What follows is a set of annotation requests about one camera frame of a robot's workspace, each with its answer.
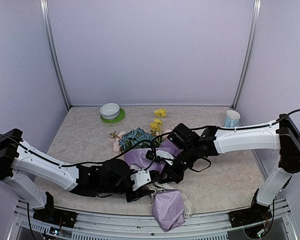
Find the purple wrapping paper sheet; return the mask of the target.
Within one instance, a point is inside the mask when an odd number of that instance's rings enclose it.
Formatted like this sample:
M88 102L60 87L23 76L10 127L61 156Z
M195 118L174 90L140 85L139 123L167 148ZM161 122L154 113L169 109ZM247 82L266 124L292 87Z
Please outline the purple wrapping paper sheet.
M165 161L155 162L147 158L149 148L132 149L124 155L124 160L131 169L157 171L161 173ZM151 212L164 232L179 227L185 223L184 193L168 183L158 183L154 177L149 184L140 188L149 190L151 196Z

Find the clear printed cellophane wrap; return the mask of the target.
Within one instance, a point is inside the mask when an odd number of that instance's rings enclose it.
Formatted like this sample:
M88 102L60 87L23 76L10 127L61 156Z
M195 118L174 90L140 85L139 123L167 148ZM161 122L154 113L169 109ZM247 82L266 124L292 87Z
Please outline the clear printed cellophane wrap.
M151 183L145 188L152 190L152 214L157 220L168 220L183 216L191 218L195 207L183 190L168 183Z

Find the blue fake flower bunch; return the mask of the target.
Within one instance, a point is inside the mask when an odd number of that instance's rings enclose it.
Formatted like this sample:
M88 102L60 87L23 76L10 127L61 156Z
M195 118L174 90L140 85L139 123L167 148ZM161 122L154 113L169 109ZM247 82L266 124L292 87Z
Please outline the blue fake flower bunch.
M119 146L123 152L126 152L134 147L134 149L140 148L150 148L151 141L154 136L150 133L145 132L140 127L131 130L130 132L124 134L119 141Z

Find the yellow fake flower stem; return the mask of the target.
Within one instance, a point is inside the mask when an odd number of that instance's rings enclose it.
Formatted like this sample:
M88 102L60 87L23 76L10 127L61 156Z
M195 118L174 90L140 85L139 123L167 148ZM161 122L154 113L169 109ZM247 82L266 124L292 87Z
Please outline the yellow fake flower stem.
M164 134L164 124L163 118L167 116L167 111L164 108L159 108L154 111L154 119L150 123L150 132L154 136L158 144L160 145L163 142Z

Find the pink fake rose bunch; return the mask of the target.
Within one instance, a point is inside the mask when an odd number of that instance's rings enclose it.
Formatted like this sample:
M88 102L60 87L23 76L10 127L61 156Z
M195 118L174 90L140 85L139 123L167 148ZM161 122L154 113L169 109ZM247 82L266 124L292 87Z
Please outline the pink fake rose bunch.
M117 133L116 131L113 131L109 134L109 136L114 139L113 143L113 151L117 154L120 154L122 152L120 140L123 138L123 136L126 134L125 131L121 131Z

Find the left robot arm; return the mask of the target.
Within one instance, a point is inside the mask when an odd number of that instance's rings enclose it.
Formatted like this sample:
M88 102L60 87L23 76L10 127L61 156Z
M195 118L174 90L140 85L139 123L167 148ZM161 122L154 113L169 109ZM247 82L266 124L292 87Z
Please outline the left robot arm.
M159 177L156 170L135 170L118 158L69 164L34 148L22 134L16 128L0 134L0 181L13 188L36 213L51 223L60 218L60 211L54 207L53 196L39 189L29 174L75 195L90 198L125 195L128 203L150 194L144 186Z

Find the green plate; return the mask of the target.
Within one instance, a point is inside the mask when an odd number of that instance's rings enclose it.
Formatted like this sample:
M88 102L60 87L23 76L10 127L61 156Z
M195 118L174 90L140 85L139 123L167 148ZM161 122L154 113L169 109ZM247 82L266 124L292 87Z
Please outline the green plate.
M117 117L113 119L106 119L102 115L100 116L101 120L107 124L113 124L120 122L125 117L125 111L121 108Z

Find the white ceramic bowl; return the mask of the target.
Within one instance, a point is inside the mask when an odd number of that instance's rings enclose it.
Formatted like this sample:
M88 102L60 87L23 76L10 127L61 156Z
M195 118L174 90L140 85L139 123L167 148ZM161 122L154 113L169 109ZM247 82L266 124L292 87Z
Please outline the white ceramic bowl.
M120 106L117 103L106 103L99 109L100 115L106 120L112 120L120 114Z

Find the light blue mug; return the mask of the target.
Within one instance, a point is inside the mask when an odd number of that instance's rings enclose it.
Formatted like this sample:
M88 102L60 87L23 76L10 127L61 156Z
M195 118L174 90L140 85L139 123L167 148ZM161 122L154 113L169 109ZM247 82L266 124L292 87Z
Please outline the light blue mug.
M238 125L241 115L235 110L227 110L223 126L226 128L234 128Z

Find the front aluminium rail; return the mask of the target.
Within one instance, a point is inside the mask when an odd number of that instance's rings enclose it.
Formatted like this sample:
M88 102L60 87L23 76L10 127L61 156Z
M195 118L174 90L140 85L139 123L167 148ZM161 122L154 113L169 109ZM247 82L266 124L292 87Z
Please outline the front aluminium rail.
M232 227L229 212L232 210L194 214L181 226L163 232L154 217L142 215L117 215L89 211L71 210L77 213L73 228L62 227L56 235L49 230L57 226L30 219L36 239L42 234L56 240L227 240L229 233L235 231L245 239L244 228L252 228L261 222L247 226ZM33 240L29 232L27 204L19 200L12 218L8 240ZM300 240L296 224L286 199L275 201L274 223L262 240Z

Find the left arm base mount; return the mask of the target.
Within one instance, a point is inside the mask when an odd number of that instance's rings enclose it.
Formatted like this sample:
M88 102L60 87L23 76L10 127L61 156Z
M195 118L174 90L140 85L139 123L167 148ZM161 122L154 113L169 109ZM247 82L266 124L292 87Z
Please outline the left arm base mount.
M58 225L60 227L73 228L77 219L77 213L74 211L53 209L52 212L41 209L35 210L33 218L45 223Z

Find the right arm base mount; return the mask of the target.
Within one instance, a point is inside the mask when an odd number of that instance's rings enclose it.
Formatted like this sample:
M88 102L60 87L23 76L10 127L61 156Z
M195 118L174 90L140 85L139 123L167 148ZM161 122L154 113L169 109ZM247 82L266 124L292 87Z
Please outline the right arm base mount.
M231 211L228 213L232 228L250 225L265 221L272 218L272 213L269 210L258 211L250 208Z

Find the right aluminium frame post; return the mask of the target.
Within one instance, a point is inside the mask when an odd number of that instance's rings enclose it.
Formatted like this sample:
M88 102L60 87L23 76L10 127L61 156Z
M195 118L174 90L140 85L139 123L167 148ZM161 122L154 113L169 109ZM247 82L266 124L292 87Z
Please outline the right aluminium frame post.
M242 68L241 68L241 72L240 72L240 76L239 76L238 86L236 88L234 100L231 105L231 108L233 110L236 110L238 108L241 96L243 94L244 85L245 85L245 82L247 79L249 66L250 66L252 55L253 55L253 48L255 45L255 38L256 38L257 29L258 29L261 5L262 5L261 0L255 0L253 2L253 11L252 11L252 18L251 18L251 24L250 24L250 29L249 29L248 40L247 40L247 46L246 46L246 50L245 50L245 54L244 54L244 58L243 58L243 64L242 64Z

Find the aluminium frame post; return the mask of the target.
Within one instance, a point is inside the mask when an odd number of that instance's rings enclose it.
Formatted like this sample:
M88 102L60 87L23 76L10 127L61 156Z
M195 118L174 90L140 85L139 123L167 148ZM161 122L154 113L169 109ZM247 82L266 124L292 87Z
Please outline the aluminium frame post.
M253 2L253 11L252 11L252 18L251 18L251 24L250 24L250 29L249 29L248 40L247 40L247 46L246 46L246 50L245 50L245 54L244 54L244 58L243 58L243 64L242 64L242 68L241 68L241 72L240 72L240 76L239 76L238 86L236 88L234 100L231 105L231 108L233 110L236 110L238 108L241 96L243 94L244 85L245 85L245 82L247 79L249 66L250 66L252 55L253 55L253 48L255 45L255 38L256 38L257 29L258 29L261 5L262 5L261 0L255 0Z
M72 104L70 101L70 97L66 88L66 84L64 82L64 78L62 75L57 49L54 41L54 35L53 35L53 28L52 28L52 22L50 18L50 12L49 12L49 3L47 0L40 0L40 8L42 13L42 19L43 24L45 27L45 32L47 36L48 41L48 48L53 64L53 69L57 78L57 84L61 93L61 97L64 103L64 106L67 111L69 111L72 108Z

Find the left aluminium frame post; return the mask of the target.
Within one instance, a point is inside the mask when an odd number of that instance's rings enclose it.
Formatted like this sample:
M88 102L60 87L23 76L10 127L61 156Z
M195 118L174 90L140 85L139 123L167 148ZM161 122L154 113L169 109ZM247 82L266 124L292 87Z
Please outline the left aluminium frame post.
M53 35L53 28L52 28L52 22L50 18L50 12L49 12L49 3L47 0L40 0L40 8L42 13L42 19L43 24L45 27L45 32L47 36L48 41L48 48L53 64L53 69L57 78L57 84L61 93L61 97L64 103L64 106L67 111L69 111L72 108L72 104L70 101L70 97L66 88L66 84L64 82L64 78L62 75L57 49L54 41L54 35Z

